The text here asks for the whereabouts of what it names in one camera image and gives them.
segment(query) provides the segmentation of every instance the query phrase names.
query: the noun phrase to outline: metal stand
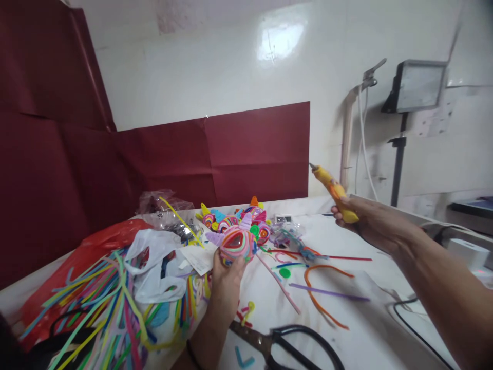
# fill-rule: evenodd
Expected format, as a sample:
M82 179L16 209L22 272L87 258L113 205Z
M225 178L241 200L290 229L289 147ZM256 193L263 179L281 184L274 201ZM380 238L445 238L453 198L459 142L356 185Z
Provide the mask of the metal stand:
M399 199L399 187L401 186L401 174L402 174L402 162L404 159L404 148L406 147L406 124L408 112L402 114L401 121L401 134L398 138L391 139L388 142L392 143L392 147L397 148L397 154L395 156L395 168L394 168L394 181L392 183L392 199L390 205L397 207L397 201Z

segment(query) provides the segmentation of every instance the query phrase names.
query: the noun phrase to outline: yellow glue gun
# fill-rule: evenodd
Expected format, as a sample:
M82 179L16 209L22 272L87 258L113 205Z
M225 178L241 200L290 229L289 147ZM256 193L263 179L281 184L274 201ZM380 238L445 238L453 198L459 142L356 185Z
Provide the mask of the yellow glue gun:
M316 179L326 187L326 189L329 191L329 194L332 196L332 199L334 199L335 204L339 208L339 211L343 214L343 221L347 224L358 222L359 218L356 213L348 209L340 202L341 197L346 196L346 192L344 191L342 185L337 182L337 180L329 173L329 171L327 171L323 167L315 166L311 163L309 163L309 165L312 168L312 173L315 175Z

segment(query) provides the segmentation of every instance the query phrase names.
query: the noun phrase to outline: maroon paper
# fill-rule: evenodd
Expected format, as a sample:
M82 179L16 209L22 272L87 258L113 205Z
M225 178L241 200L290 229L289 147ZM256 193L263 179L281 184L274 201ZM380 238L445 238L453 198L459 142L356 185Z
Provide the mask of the maroon paper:
M203 119L112 135L130 176L135 208L143 191L158 189L172 189L196 207L216 204Z
M5 111L0 122L3 288L73 250L90 225L58 124Z
M308 196L310 102L210 117L217 206Z
M198 208L308 196L309 134L306 102L112 135L134 201L172 189Z
M2 1L0 25L0 100L10 110L115 130L82 10Z
M75 125L59 126L90 233L132 217L131 184L111 134Z

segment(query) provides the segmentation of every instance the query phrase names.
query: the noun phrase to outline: pipe cleaner craft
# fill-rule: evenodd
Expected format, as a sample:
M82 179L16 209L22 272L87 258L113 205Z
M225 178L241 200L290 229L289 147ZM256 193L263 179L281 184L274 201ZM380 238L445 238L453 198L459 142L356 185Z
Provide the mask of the pipe cleaner craft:
M263 210L263 204L259 203L257 197L252 197L250 206L246 209L237 209L234 215L225 215L219 210L209 210L204 203L201 204L202 214L197 213L195 216L201 220L210 230L218 233L225 233L231 226L238 226L247 214L251 215L251 224L257 226L251 230L256 238L257 245L264 245L269 236L271 229L270 220L267 220L267 213Z
M224 233L209 232L205 236L210 242L219 247L219 256L225 266L231 266L237 258L244 258L246 263L249 263L253 256L257 253L256 235L251 229L257 226L252 226L252 215L245 215L239 225L232 225L226 229Z

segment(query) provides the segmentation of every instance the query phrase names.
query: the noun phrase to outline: hand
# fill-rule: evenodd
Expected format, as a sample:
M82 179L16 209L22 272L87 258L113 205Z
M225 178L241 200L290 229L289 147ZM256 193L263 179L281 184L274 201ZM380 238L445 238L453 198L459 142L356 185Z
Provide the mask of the hand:
M219 257L219 248L214 253L212 292L207 312L220 325L229 327L236 316L240 284L246 265L244 258L237 258L230 267L226 267Z
M392 254L399 247L409 246L426 235L389 206L361 198L341 198L340 201L358 215L362 237L387 253ZM343 215L336 206L331 211L339 226L358 233L354 224L342 220Z

